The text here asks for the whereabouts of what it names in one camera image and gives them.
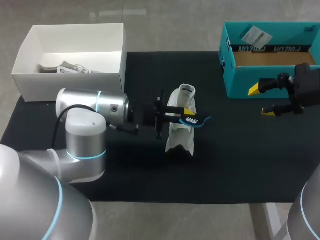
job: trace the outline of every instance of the teal cardboard box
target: teal cardboard box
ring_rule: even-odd
[[[250,44],[246,37],[256,29],[257,37]],[[297,64],[309,63],[312,70],[320,68],[319,29],[319,22],[225,22],[219,59],[228,97],[288,98],[287,91],[280,89],[250,97],[248,92],[260,78],[276,78],[281,73],[294,76]],[[257,44],[266,36],[271,36],[266,45]]]

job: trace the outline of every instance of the blue light ring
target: blue light ring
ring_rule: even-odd
[[[99,103],[98,103],[98,101],[99,101],[101,92],[102,92],[102,91],[98,91],[98,95],[96,96],[96,102],[95,102],[95,111],[96,111],[96,112],[99,111]]]
[[[107,152],[107,150],[104,150],[103,153],[101,153],[101,154],[99,154],[99,155],[97,155],[97,156],[81,157],[81,156],[73,156],[72,154],[70,154],[70,153],[68,152],[68,150],[66,151],[66,153],[67,153],[70,157],[72,157],[72,158],[74,158],[74,159],[77,159],[77,160],[92,160],[92,159],[97,159],[97,158],[102,157],[104,154],[106,154],[106,152]]]
[[[51,233],[53,232],[53,230],[55,229],[55,226],[57,224],[60,212],[61,212],[61,208],[62,208],[62,201],[63,201],[63,192],[62,192],[62,186],[61,183],[59,181],[59,179],[55,176],[55,179],[58,183],[58,187],[59,187],[59,201],[58,201],[58,207],[56,208],[56,212],[55,215],[53,217],[52,223],[49,227],[49,229],[46,231],[46,234],[44,235],[44,237],[42,238],[42,240],[47,240]]]
[[[303,216],[303,219],[305,221],[305,224],[306,226],[309,228],[310,232],[313,234],[313,236],[317,239],[317,240],[320,240],[320,237],[315,233],[315,231],[312,229],[312,227],[310,226],[308,220],[307,220],[307,217],[305,215],[305,211],[304,211],[304,207],[302,205],[302,196],[304,194],[304,190],[305,190],[305,187],[307,186],[307,184],[304,185],[303,189],[302,189],[302,192],[301,192],[301,198],[300,198],[300,206],[301,206],[301,212],[302,212],[302,216]]]

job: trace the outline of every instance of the black tablecloth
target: black tablecloth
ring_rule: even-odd
[[[302,115],[261,116],[287,100],[228,99],[216,52],[129,52],[125,92],[151,103],[186,83],[196,88],[198,113],[212,119],[195,130],[194,158],[165,154],[163,139],[107,132],[106,170],[95,182],[73,184],[92,201],[197,204],[293,202],[320,160],[320,108]],[[139,123],[141,109],[136,112]],[[1,143],[17,151],[50,148],[54,103],[18,101]],[[57,149],[64,148],[60,126]]]

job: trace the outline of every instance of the black cable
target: black cable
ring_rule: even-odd
[[[91,112],[95,112],[96,111],[94,109],[92,109],[91,107],[89,106],[86,106],[86,105],[81,105],[81,104],[76,104],[76,105],[72,105],[72,106],[68,106],[65,110],[63,110],[58,119],[56,120],[56,123],[55,123],[55,126],[54,126],[54,131],[53,131],[53,136],[52,136],[52,142],[51,142],[51,148],[52,149],[55,149],[55,145],[56,145],[56,138],[57,138],[57,133],[58,133],[58,128],[59,128],[59,123],[60,123],[60,120],[62,119],[62,117],[64,116],[64,114],[69,111],[70,109],[86,109],[86,110],[89,110]]]

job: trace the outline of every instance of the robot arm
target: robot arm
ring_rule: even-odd
[[[66,114],[66,149],[29,150],[22,154],[66,183],[92,182],[105,172],[106,131],[102,115],[73,108]]]
[[[15,150],[0,145],[0,239],[94,240],[91,202]]]
[[[320,105],[320,69],[311,70],[307,63],[295,66],[294,77],[281,73],[277,78],[260,78],[248,95],[263,94],[272,89],[286,89],[290,103],[264,107],[263,115],[281,116],[294,112],[302,114],[304,108]]]

